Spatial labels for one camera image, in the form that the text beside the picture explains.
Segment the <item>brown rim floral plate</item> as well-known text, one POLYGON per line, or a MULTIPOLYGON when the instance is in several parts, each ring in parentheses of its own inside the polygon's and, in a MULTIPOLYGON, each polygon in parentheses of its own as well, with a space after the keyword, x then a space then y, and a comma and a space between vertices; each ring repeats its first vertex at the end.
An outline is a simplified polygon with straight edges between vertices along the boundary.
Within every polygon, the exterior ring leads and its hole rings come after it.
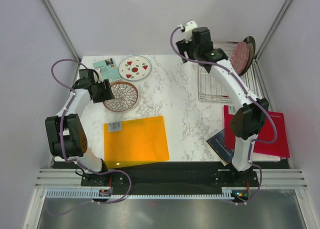
POLYGON ((119 81, 111 86, 114 99, 106 100, 104 106, 117 113, 122 113, 131 109, 138 101, 138 89, 129 82, 119 81))

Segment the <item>metal wire dish rack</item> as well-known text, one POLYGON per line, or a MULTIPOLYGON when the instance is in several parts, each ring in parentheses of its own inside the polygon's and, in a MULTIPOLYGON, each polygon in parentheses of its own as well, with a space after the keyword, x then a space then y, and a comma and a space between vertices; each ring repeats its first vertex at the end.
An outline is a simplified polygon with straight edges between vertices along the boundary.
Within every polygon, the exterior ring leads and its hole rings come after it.
MULTIPOLYGON (((217 41, 213 44, 215 48, 221 48, 230 58, 238 42, 234 41, 217 41)), ((223 87, 218 83, 216 78, 209 75, 200 65, 197 68, 198 73, 198 99, 201 102, 213 102, 222 104, 232 104, 230 97, 223 87)), ((246 86, 257 96, 261 97, 262 93, 258 84, 258 76, 254 69, 254 61, 247 72, 240 77, 246 86)))

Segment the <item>pink polka dot plate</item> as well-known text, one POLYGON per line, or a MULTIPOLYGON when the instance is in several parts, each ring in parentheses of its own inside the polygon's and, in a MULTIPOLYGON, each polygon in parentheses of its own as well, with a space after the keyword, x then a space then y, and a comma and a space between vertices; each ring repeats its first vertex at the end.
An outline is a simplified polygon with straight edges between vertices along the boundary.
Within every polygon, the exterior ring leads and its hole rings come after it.
POLYGON ((250 49, 248 45, 241 41, 239 42, 235 49, 233 50, 231 57, 229 59, 235 72, 240 75, 247 66, 250 57, 250 49))

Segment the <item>dark rim beige plate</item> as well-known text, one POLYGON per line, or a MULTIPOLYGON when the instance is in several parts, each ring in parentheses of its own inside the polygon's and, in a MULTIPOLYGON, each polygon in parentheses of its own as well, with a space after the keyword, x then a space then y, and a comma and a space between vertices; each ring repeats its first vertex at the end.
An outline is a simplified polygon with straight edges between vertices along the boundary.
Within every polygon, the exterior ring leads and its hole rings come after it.
POLYGON ((256 41, 255 38, 253 36, 247 36, 243 42, 245 42, 248 46, 248 50, 249 50, 249 57, 248 57, 248 61, 246 66, 244 67, 244 69, 238 74, 240 77, 243 76, 244 74, 247 73, 247 71, 250 69, 253 60, 255 58, 255 53, 256 53, 256 41))

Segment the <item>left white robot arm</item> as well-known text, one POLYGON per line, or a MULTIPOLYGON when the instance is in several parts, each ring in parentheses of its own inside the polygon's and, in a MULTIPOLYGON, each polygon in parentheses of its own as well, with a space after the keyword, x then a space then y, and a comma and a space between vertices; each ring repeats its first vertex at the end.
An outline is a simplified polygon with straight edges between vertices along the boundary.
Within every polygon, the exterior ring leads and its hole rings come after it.
POLYGON ((98 104, 114 98, 108 79, 101 80, 94 69, 81 69, 63 108, 45 119, 50 153, 78 165, 86 174, 92 174, 92 180, 99 186, 109 182, 110 174, 104 160, 89 149, 80 117, 89 102, 98 104))

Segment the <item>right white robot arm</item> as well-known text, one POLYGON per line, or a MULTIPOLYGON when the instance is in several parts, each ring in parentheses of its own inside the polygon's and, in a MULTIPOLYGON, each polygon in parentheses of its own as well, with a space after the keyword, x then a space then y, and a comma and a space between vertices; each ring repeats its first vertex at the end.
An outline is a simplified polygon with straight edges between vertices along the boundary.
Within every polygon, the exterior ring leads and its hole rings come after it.
POLYGON ((233 185, 240 186, 247 180, 245 171, 254 165, 253 147, 266 119, 270 118, 269 102, 266 98, 259 98, 245 85, 221 48, 214 48, 208 28, 179 25, 174 31, 185 33, 185 38, 177 42, 170 40, 173 51, 184 63, 197 63, 216 78, 236 109, 230 125, 235 135, 231 161, 235 170, 229 173, 229 180, 233 185))

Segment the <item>teal book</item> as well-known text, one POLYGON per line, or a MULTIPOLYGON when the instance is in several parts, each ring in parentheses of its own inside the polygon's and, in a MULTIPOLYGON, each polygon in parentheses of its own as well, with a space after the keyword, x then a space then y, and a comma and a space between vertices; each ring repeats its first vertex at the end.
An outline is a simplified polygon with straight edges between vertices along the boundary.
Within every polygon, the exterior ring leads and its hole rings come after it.
POLYGON ((122 79, 112 57, 94 62, 93 67, 100 72, 104 80, 108 79, 110 83, 115 83, 122 79))

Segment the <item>white watermelon pattern plate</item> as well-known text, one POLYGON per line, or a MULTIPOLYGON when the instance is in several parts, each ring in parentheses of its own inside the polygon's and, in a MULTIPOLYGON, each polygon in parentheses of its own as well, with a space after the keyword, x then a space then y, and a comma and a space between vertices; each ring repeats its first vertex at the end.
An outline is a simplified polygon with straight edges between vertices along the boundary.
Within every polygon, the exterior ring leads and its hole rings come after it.
POLYGON ((151 62, 146 57, 140 55, 128 56, 118 65, 120 76, 131 82, 145 79, 151 70, 151 62))

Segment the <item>orange translucent plastic sheet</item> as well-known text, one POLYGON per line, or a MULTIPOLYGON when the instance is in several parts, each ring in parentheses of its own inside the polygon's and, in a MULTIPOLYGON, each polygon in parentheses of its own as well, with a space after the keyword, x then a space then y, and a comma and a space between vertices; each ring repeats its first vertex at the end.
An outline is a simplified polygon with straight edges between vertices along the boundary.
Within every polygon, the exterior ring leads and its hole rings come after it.
POLYGON ((170 159, 163 116, 106 123, 103 139, 104 161, 109 169, 170 159))

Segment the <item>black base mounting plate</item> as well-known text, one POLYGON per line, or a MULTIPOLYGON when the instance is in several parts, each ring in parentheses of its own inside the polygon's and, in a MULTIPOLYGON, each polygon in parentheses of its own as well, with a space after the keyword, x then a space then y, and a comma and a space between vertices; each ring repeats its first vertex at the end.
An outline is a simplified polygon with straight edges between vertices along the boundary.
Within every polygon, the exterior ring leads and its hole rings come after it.
POLYGON ((82 177, 83 187, 111 187, 119 194, 218 193, 226 188, 254 188, 259 177, 252 169, 236 171, 220 162, 159 162, 129 166, 120 172, 82 177))

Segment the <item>dark blue book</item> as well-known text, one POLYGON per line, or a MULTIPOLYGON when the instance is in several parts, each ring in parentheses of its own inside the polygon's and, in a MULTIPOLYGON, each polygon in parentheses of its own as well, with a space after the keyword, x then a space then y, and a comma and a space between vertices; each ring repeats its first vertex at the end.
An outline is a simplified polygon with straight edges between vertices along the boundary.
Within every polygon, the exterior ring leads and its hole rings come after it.
POLYGON ((225 130, 222 129, 207 141, 210 148, 217 154, 221 163, 226 166, 232 162, 234 150, 228 149, 225 145, 225 130))

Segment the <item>red translucent plastic sheet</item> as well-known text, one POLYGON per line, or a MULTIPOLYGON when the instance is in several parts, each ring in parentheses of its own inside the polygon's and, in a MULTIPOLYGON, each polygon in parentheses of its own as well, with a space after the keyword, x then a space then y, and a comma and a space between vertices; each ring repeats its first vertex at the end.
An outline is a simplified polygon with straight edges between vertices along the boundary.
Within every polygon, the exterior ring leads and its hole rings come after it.
MULTIPOLYGON (((223 107, 224 113, 224 137, 225 137, 225 147, 230 150, 235 149, 236 137, 233 134, 230 122, 234 117, 235 108, 233 106, 225 105, 223 107)), ((256 142, 254 145, 254 153, 269 155, 269 156, 278 156, 280 158, 290 158, 290 149, 287 140, 286 126, 285 126, 285 117, 283 113, 280 112, 268 112, 272 121, 275 124, 277 130, 277 139, 272 144, 256 142)), ((261 132, 258 135, 258 140, 261 141, 271 141, 274 138, 274 130, 267 119, 265 125, 261 129, 261 132)))

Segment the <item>aluminium front rail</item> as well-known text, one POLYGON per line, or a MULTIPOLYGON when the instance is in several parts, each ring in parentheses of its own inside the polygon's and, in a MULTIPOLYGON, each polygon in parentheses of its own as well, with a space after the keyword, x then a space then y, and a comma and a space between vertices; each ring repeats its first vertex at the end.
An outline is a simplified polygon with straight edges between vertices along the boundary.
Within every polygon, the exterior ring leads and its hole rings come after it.
MULTIPOLYGON (((35 187, 78 189, 81 187, 81 181, 74 169, 41 169, 35 187)), ((306 189, 307 183, 300 169, 263 169, 261 188, 306 189)))

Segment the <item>left aluminium frame post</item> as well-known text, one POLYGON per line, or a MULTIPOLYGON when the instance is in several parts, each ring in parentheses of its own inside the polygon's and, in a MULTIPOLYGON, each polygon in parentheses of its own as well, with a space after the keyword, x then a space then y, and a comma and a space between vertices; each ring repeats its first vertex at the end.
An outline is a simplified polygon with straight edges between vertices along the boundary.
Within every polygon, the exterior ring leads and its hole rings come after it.
POLYGON ((56 10, 54 9, 52 3, 50 0, 40 0, 45 7, 48 15, 50 16, 51 20, 53 21, 53 24, 55 25, 56 29, 58 30, 60 36, 62 37, 63 41, 67 45, 69 51, 71 52, 73 58, 77 61, 80 61, 80 55, 77 52, 75 46, 73 45, 66 29, 64 28, 56 10))

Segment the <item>right aluminium frame post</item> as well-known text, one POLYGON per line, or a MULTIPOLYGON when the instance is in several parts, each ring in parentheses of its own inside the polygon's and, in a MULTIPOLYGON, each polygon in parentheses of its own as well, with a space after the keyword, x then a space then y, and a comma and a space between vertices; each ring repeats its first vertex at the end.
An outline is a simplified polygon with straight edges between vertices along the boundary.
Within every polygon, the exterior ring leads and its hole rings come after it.
POLYGON ((255 60, 259 60, 262 56, 263 52, 265 51, 268 43, 270 42, 272 36, 276 32, 277 28, 279 27, 280 23, 282 22, 284 16, 286 15, 287 11, 289 10, 289 7, 291 6, 292 2, 294 0, 284 0, 275 19, 273 20, 267 34, 265 35, 260 47, 258 48, 256 54, 255 54, 255 60))

